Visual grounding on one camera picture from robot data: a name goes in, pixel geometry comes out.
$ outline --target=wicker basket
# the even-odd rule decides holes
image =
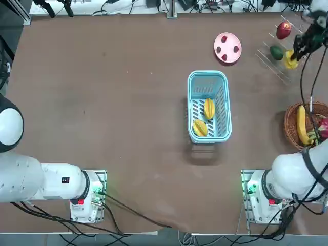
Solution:
[[[288,141],[295,146],[298,150],[303,150],[305,148],[304,144],[298,137],[297,134],[297,109],[302,105],[302,103],[291,105],[286,113],[284,119],[283,130]],[[307,112],[309,111],[309,104],[305,104]],[[328,117],[328,106],[322,102],[313,103],[313,118],[316,124],[319,124],[321,117],[316,114],[321,114]],[[313,129],[310,118],[307,115],[305,121],[306,131],[309,132]]]

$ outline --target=blue plastic basket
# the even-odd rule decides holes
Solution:
[[[214,101],[215,115],[207,120],[204,102]],[[188,132],[192,142],[225,142],[232,132],[228,80],[220,71],[194,71],[188,77]],[[203,120],[208,127],[207,137],[198,137],[192,128],[195,119]]]

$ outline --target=green fruit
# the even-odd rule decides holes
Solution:
[[[283,59],[283,51],[278,46],[271,46],[270,47],[270,53],[274,60],[281,60]]]

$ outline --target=yellow object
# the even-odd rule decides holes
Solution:
[[[195,134],[198,137],[206,137],[207,136],[207,126],[205,124],[204,121],[200,120],[200,119],[196,119],[193,122],[193,129]]]
[[[204,113],[205,113],[206,119],[212,119],[214,117],[215,106],[214,106],[213,100],[211,100],[209,98],[205,100]]]
[[[292,54],[294,54],[294,50],[288,50],[283,56],[283,63],[288,69],[295,69],[298,66],[298,61],[296,61],[296,59],[291,60]]]
[[[313,140],[309,139],[305,128],[305,108],[303,105],[299,106],[297,109],[297,133],[299,139],[305,145],[313,144]]]

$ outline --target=brown table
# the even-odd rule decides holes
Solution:
[[[284,84],[255,56],[279,14],[75,17],[24,27],[8,98],[25,117],[16,151],[42,162],[107,169],[109,192],[157,221],[194,233],[236,233],[241,169],[268,169],[293,149],[282,131],[284,111],[300,101],[299,84]],[[242,56],[231,67],[213,54],[220,32],[236,34]],[[311,59],[305,92],[322,52]],[[325,97],[324,63],[316,99]],[[233,131],[215,146],[193,146],[186,126],[187,77],[221,70],[229,80]],[[69,217],[67,201],[39,202]],[[1,232],[62,232],[60,224],[1,205]],[[159,229],[114,207],[125,232]],[[99,226],[113,229],[110,217]],[[291,234],[327,234],[327,215],[300,209]],[[261,232],[263,227],[252,227]],[[238,233],[247,233],[242,213]]]

